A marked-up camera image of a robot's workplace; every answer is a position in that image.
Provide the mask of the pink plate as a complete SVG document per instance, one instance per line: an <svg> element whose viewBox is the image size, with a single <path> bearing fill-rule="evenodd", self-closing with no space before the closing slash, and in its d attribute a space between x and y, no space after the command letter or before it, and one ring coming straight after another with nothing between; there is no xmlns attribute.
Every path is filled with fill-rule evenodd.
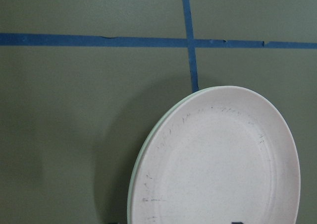
<svg viewBox="0 0 317 224"><path fill-rule="evenodd" d="M194 120L198 134L176 151L185 168L178 182L187 204L176 224L294 224L300 203L300 166L283 116L262 95L219 86Z"/></svg>

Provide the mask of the cream white plate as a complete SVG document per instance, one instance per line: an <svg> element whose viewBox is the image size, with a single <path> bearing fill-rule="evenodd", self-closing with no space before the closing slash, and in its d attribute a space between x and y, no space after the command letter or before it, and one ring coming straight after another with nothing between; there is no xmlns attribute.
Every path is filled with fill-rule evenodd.
<svg viewBox="0 0 317 224"><path fill-rule="evenodd" d="M179 101L156 123L147 136L137 156L132 171L128 198L127 222L129 224L162 223L162 213L172 210L167 222L176 223L175 215L183 213L176 204L187 204L183 194L173 193L184 189L178 182L189 165L179 159L191 157L193 146L184 154L176 151L185 143L192 143L198 134L194 121L207 108L207 100L220 87L199 90Z"/></svg>

